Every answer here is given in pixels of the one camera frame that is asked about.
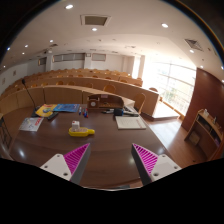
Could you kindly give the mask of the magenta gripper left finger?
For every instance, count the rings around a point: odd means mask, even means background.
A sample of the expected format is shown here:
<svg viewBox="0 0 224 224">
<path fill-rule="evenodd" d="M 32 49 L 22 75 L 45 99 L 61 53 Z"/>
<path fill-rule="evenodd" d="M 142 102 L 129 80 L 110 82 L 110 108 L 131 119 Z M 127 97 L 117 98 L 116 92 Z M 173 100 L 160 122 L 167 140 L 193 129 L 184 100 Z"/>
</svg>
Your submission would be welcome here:
<svg viewBox="0 0 224 224">
<path fill-rule="evenodd" d="M 87 143 L 66 154 L 55 154 L 41 169 L 79 185 L 90 153 L 90 144 Z"/>
</svg>

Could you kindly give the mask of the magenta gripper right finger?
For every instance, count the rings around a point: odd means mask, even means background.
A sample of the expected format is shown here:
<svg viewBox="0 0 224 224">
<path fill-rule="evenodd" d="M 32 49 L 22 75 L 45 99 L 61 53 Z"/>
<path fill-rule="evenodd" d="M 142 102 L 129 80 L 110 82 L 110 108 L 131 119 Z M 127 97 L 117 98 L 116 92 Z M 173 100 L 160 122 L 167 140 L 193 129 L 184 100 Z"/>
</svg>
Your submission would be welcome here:
<svg viewBox="0 0 224 224">
<path fill-rule="evenodd" d="M 132 144 L 131 153 L 143 185 L 181 170 L 181 167 L 166 154 L 157 155 L 135 143 Z"/>
</svg>

